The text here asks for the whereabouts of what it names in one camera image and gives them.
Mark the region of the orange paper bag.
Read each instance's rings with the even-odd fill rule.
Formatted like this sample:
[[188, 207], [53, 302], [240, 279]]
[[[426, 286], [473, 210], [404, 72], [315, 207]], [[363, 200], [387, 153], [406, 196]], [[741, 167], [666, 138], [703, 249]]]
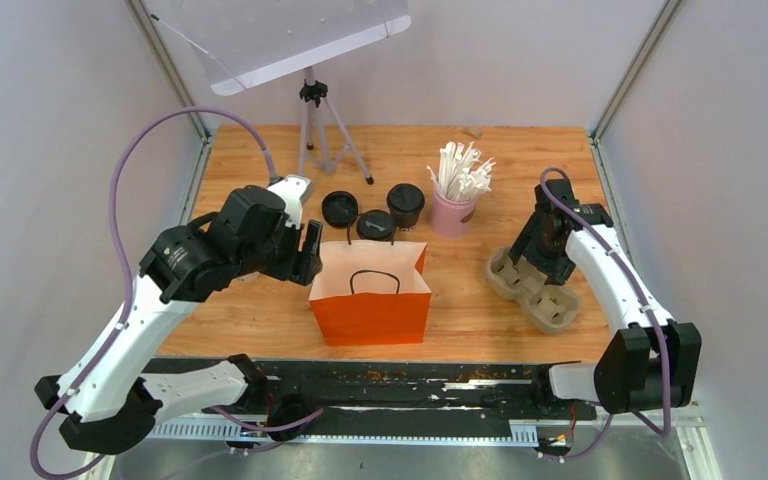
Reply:
[[327, 345], [417, 344], [432, 291], [423, 277], [425, 242], [328, 241], [309, 302]]

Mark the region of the black cup lid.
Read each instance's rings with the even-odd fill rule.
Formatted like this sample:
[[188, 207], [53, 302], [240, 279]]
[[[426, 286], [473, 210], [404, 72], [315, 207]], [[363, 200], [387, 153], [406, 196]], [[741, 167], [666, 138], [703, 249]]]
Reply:
[[355, 230], [362, 240], [387, 242], [393, 240], [396, 227], [388, 211], [372, 209], [357, 217]]
[[388, 208], [394, 212], [400, 214], [415, 213], [424, 208], [425, 196], [416, 185], [400, 183], [389, 190], [386, 203]]

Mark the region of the black paper coffee cup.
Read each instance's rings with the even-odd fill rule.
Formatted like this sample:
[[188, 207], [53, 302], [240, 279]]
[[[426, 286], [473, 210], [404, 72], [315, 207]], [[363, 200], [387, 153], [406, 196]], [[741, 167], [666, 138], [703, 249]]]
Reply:
[[414, 208], [414, 209], [403, 211], [403, 210], [399, 210], [394, 207], [391, 207], [389, 209], [389, 213], [391, 215], [391, 218], [393, 219], [393, 223], [396, 230], [400, 232], [411, 232], [416, 228], [417, 224], [419, 223], [422, 209]]

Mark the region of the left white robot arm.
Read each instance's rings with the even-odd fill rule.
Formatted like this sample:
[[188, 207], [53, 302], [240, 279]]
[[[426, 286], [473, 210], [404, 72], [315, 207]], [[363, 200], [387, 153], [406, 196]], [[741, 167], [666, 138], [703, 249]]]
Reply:
[[41, 378], [41, 403], [64, 419], [68, 447], [118, 455], [158, 424], [215, 406], [258, 411], [265, 374], [244, 354], [178, 374], [146, 366], [170, 333], [212, 294], [262, 274], [302, 286], [321, 271], [322, 225], [304, 222], [312, 182], [287, 176], [233, 190], [222, 208], [164, 230], [140, 261], [131, 296], [67, 373]]

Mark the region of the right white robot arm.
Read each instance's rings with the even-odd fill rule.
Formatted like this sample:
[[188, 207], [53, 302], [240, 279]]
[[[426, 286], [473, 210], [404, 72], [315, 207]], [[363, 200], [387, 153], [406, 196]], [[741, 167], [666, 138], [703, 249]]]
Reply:
[[580, 271], [612, 331], [598, 362], [548, 367], [531, 403], [556, 417], [571, 400], [594, 402], [613, 414], [688, 405], [701, 353], [699, 330], [681, 323], [654, 298], [622, 250], [614, 223], [599, 203], [585, 204], [566, 175], [543, 177], [535, 210], [495, 269], [524, 312], [545, 332], [569, 324], [580, 306], [566, 288]]

